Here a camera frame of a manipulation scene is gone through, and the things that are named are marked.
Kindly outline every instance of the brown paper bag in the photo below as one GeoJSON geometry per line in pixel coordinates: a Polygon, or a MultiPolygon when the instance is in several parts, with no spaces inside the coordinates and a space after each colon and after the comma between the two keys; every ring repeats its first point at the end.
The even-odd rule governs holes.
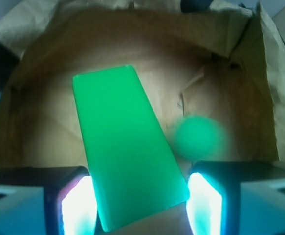
{"type": "MultiPolygon", "coordinates": [[[[0,102],[0,168],[87,167],[71,79],[124,64],[135,67],[167,136],[184,113],[207,115],[232,137],[221,160],[285,160],[285,46],[260,6],[252,15],[216,1],[180,14],[86,2],[62,2],[11,76],[0,102]]],[[[191,163],[176,158],[187,177],[191,163]]],[[[134,233],[189,234],[184,204],[115,231],[134,233]]]]}

